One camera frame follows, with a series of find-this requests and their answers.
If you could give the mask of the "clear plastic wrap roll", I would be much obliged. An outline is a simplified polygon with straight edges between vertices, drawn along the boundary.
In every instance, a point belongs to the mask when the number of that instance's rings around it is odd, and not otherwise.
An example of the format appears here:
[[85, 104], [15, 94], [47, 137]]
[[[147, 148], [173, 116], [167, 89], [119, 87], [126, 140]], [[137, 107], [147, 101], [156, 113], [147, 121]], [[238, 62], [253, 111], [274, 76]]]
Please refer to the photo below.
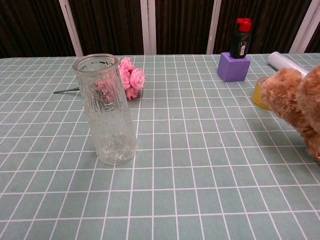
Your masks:
[[305, 77], [309, 73], [305, 68], [294, 63], [292, 60], [289, 60], [278, 51], [271, 53], [267, 57], [267, 63], [276, 70], [281, 70], [283, 68], [292, 68], [298, 70], [303, 77]]

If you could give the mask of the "purple foam cube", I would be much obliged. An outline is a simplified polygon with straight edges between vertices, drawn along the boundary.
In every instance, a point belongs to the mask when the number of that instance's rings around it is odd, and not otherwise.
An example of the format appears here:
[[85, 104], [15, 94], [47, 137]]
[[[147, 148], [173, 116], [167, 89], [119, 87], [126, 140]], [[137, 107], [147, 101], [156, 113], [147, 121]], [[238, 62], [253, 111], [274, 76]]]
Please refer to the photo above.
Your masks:
[[217, 74], [225, 82], [242, 82], [246, 79], [251, 60], [244, 58], [233, 58], [229, 52], [220, 54]]

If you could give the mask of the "transparent textured glass vase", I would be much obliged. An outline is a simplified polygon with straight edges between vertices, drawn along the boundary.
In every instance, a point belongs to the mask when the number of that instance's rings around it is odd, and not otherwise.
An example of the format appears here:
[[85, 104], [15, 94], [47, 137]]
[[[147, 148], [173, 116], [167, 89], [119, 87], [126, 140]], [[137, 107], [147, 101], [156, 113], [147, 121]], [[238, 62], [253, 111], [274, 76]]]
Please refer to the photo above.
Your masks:
[[96, 154], [108, 165], [132, 160], [138, 148], [118, 65], [119, 59], [106, 53], [80, 57], [72, 65]]

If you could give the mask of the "brown teddy bear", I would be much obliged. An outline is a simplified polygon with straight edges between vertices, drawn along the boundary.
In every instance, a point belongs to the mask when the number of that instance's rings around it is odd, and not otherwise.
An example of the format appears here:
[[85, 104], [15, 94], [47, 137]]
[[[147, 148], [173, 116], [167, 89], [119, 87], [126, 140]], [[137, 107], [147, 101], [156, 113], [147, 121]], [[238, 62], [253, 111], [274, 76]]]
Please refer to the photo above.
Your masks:
[[320, 64], [306, 76], [283, 68], [260, 87], [261, 100], [303, 138], [308, 154], [320, 163]]

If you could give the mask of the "pink artificial flower bouquet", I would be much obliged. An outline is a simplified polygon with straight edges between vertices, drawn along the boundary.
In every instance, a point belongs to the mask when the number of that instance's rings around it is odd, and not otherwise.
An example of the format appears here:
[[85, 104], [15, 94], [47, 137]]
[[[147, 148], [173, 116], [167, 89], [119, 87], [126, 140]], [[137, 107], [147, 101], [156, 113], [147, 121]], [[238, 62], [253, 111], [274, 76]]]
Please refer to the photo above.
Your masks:
[[80, 86], [69, 91], [81, 91], [84, 98], [92, 97], [99, 103], [110, 104], [122, 93], [128, 100], [135, 99], [145, 83], [144, 72], [128, 57], [91, 54], [77, 59], [72, 68]]

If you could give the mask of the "black bottle red cap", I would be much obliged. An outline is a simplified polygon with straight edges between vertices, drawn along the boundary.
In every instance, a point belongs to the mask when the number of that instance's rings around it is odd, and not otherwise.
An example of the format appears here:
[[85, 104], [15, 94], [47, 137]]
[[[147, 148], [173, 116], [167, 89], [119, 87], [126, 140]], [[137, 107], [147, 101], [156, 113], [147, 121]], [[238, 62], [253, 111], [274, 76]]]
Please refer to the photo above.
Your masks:
[[234, 59], [244, 58], [249, 50], [251, 43], [251, 19], [237, 18], [237, 30], [234, 32], [229, 49], [230, 55]]

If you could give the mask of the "yellow adhesive tape roll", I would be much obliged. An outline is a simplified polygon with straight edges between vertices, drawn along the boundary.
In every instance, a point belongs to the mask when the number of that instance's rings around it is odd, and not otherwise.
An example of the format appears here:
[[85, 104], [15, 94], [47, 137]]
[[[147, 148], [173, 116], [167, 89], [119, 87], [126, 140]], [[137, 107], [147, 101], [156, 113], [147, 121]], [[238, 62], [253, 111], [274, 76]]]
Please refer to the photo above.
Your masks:
[[261, 77], [257, 80], [254, 90], [252, 92], [251, 100], [256, 106], [264, 110], [270, 111], [271, 109], [266, 104], [264, 104], [261, 98], [261, 86], [267, 78], [268, 77], [266, 76], [266, 77]]

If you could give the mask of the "white partition post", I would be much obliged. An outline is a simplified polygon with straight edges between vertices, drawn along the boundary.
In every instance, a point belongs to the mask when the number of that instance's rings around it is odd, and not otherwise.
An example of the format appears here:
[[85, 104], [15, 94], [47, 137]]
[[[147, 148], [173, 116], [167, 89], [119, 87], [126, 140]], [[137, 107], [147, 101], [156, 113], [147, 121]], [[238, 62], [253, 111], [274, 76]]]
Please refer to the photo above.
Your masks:
[[68, 29], [68, 33], [71, 39], [71, 43], [72, 43], [75, 55], [77, 57], [83, 56], [83, 50], [82, 50], [81, 42], [79, 39], [77, 27], [74, 21], [69, 0], [58, 0], [58, 1], [64, 17], [64, 21]]
[[320, 0], [312, 0], [289, 50], [290, 54], [304, 53], [320, 23]]
[[139, 0], [141, 12], [143, 52], [157, 54], [156, 0]]
[[206, 48], [207, 55], [211, 55], [214, 51], [221, 3], [222, 3], [222, 0], [214, 0], [214, 3], [213, 3], [210, 29], [209, 29], [209, 35], [208, 35], [208, 41], [207, 41], [207, 48]]

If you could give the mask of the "green grid-patterned table mat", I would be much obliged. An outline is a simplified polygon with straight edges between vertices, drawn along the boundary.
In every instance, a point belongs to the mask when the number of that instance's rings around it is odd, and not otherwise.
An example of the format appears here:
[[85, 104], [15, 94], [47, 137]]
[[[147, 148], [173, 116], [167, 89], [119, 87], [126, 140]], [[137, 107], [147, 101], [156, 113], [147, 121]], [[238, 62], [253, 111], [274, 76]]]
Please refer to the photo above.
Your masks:
[[320, 164], [251, 101], [274, 69], [252, 54], [223, 82], [218, 55], [134, 55], [138, 150], [100, 162], [74, 57], [0, 59], [0, 240], [320, 240]]

